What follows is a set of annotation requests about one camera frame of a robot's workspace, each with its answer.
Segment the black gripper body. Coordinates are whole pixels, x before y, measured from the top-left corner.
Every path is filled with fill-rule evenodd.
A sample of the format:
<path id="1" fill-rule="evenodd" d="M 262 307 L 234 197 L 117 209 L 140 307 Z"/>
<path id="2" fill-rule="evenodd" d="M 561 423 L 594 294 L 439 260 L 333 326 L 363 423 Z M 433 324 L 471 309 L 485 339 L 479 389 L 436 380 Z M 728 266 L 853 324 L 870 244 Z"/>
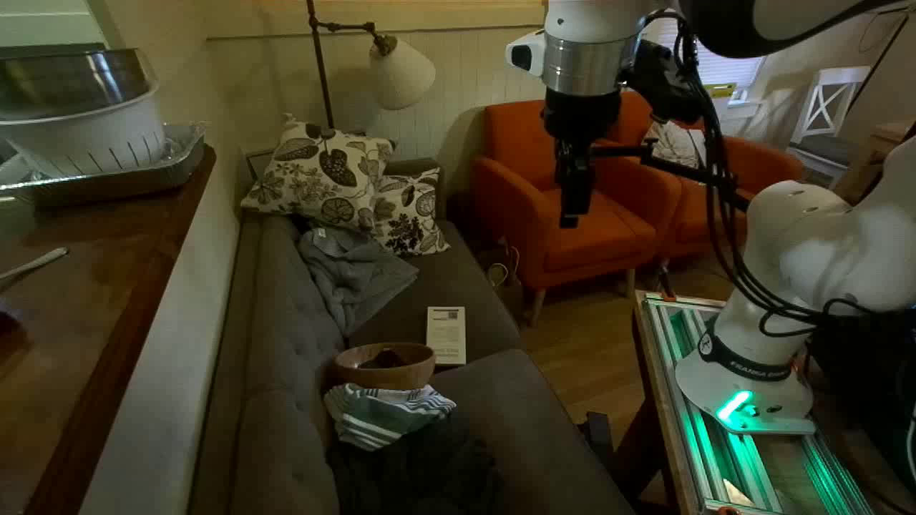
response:
<path id="1" fill-rule="evenodd" d="M 555 183 L 569 187 L 589 170 L 594 144 L 617 123 L 621 96 L 574 97 L 548 93 L 544 130 L 555 141 Z"/>

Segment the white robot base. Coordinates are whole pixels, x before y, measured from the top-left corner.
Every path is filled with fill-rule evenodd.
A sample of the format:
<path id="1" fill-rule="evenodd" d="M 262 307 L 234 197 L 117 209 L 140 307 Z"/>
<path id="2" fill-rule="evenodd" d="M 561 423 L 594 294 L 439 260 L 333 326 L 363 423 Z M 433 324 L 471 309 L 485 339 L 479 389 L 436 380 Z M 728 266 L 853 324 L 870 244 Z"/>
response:
<path id="1" fill-rule="evenodd" d="M 889 316 L 916 300 L 916 141 L 884 157 L 860 204 L 798 181 L 763 188 L 741 257 L 773 300 L 735 290 L 677 366 L 677 384 L 707 416 L 747 389 L 745 417 L 725 417 L 735 433 L 770 433 L 780 422 L 813 433 L 813 392 L 794 364 L 816 320 Z"/>

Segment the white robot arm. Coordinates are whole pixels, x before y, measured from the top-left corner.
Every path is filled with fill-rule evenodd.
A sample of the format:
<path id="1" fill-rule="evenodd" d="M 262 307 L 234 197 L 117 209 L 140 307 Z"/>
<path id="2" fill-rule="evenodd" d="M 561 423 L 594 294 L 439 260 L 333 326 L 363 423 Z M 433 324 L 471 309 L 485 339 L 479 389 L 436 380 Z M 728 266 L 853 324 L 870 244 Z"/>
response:
<path id="1" fill-rule="evenodd" d="M 721 57 L 763 57 L 900 0 L 677 0 L 674 15 Z M 621 68 L 649 0 L 549 0 L 544 18 L 544 130 L 555 141 L 565 230 L 589 211 L 589 148 L 619 117 Z"/>

